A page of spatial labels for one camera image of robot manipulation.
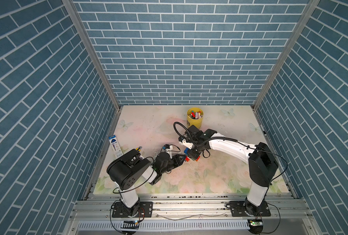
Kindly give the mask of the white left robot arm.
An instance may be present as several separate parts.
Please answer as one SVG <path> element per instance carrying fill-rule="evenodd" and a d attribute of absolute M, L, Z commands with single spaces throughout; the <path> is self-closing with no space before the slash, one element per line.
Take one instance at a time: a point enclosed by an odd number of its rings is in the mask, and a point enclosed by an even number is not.
<path fill-rule="evenodd" d="M 151 202 L 142 202 L 136 189 L 145 183 L 157 184 L 163 174 L 170 173 L 180 167 L 186 155 L 176 151 L 160 152 L 155 159 L 143 157 L 140 149 L 132 149 L 114 160 L 106 169 L 110 179 L 117 185 L 114 194 L 120 196 L 119 201 L 111 207 L 113 218 L 143 216 L 149 211 Z"/>

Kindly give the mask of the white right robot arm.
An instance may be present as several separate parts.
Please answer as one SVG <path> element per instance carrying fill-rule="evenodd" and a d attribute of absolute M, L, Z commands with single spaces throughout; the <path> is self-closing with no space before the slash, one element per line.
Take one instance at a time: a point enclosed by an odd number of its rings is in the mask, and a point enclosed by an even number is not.
<path fill-rule="evenodd" d="M 194 125 L 186 128 L 180 122 L 175 122 L 173 128 L 179 136 L 179 143 L 186 147 L 185 155 L 188 159 L 196 161 L 203 153 L 216 150 L 248 165 L 252 182 L 244 201 L 244 210 L 248 215 L 259 216 L 265 208 L 265 196 L 278 169 L 278 162 L 268 145 L 243 143 L 212 129 L 203 132 Z"/>

